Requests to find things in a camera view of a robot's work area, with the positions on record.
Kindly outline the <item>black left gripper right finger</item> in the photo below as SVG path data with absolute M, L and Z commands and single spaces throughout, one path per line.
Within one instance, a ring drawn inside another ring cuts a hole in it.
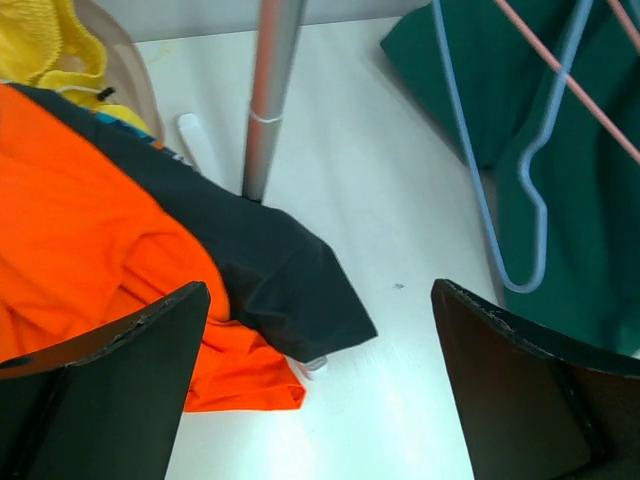
M 477 479 L 636 479 L 639 361 L 445 279 L 434 319 Z

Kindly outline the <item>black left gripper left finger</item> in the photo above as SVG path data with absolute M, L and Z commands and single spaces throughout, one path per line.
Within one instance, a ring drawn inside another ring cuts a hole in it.
M 2 478 L 164 478 L 209 305 L 205 284 L 191 282 L 2 362 Z

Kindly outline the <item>dark navy shorts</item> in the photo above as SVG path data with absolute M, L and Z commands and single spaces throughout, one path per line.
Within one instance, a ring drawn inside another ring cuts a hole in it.
M 49 90 L 17 91 L 97 147 L 205 248 L 232 316 L 300 362 L 375 338 L 334 251 L 287 213 L 233 194 Z

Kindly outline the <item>patterned blue orange shorts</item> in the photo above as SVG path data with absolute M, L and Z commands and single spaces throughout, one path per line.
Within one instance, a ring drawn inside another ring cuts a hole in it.
M 196 166 L 194 166 L 192 163 L 190 163 L 183 155 L 172 150 L 171 148 L 168 148 L 163 142 L 159 141 L 156 137 L 134 126 L 133 124 L 123 121 L 121 119 L 118 119 L 115 116 L 110 115 L 108 113 L 92 111 L 91 114 L 102 123 L 114 126 L 122 131 L 125 131 L 128 134 L 152 146 L 154 149 L 163 152 L 164 154 L 168 155 L 172 159 L 190 167 L 192 170 L 196 172 L 199 171 L 199 169 Z

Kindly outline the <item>teal green shorts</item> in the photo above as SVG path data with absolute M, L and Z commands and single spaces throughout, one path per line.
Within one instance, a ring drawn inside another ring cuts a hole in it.
M 441 5 L 456 84 L 509 277 L 535 264 L 535 210 L 518 162 L 543 119 L 554 73 L 491 1 Z M 571 75 L 631 142 L 639 139 L 639 54 L 610 6 L 594 3 Z M 639 166 L 565 93 L 532 180 L 548 208 L 546 271 L 529 294 L 504 290 L 511 312 L 624 355 L 639 352 Z

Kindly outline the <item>yellow shorts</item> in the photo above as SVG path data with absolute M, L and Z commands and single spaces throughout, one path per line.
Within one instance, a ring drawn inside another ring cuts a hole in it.
M 61 95 L 93 113 L 147 133 L 132 109 L 112 102 L 107 51 L 80 22 L 71 1 L 1 3 L 1 81 Z

